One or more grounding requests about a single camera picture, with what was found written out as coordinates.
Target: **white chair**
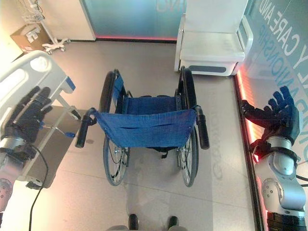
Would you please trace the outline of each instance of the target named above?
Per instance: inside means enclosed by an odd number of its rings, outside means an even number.
[[[180,21],[174,70],[235,75],[247,57],[253,33],[244,15],[248,0],[188,0]],[[246,42],[239,29],[242,22]]]

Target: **black rubber grip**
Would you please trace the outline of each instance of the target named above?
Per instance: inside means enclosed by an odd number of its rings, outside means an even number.
[[[83,148],[83,146],[85,145],[86,135],[87,135],[90,120],[91,118],[88,115],[84,115],[82,117],[82,122],[81,122],[80,130],[77,136],[75,147]]]
[[[197,115],[197,125],[199,130],[200,147],[202,149],[209,149],[210,143],[208,140],[205,115]]]

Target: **frosted glass panel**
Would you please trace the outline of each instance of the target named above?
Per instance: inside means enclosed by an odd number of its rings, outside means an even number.
[[[186,0],[84,0],[96,37],[176,40]]]

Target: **blue wheelchair seat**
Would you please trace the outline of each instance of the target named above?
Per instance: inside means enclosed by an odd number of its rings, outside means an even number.
[[[193,129],[196,112],[172,111],[171,105],[161,106],[172,100],[175,104],[175,97],[129,98],[127,114],[96,112],[94,115],[118,147],[182,147]]]

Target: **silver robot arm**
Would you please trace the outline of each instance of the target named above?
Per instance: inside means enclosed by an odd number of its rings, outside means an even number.
[[[39,127],[52,107],[50,89],[33,88],[4,119],[0,138],[0,225],[2,215],[21,175],[24,164],[33,159],[36,150],[31,146]]]
[[[262,138],[251,144],[258,156],[255,165],[258,188],[267,211],[269,231],[306,231],[306,194],[296,180],[299,158],[292,152],[299,135],[299,113],[287,87],[274,93],[271,109],[254,108],[247,101],[242,110],[247,119],[265,128]]]

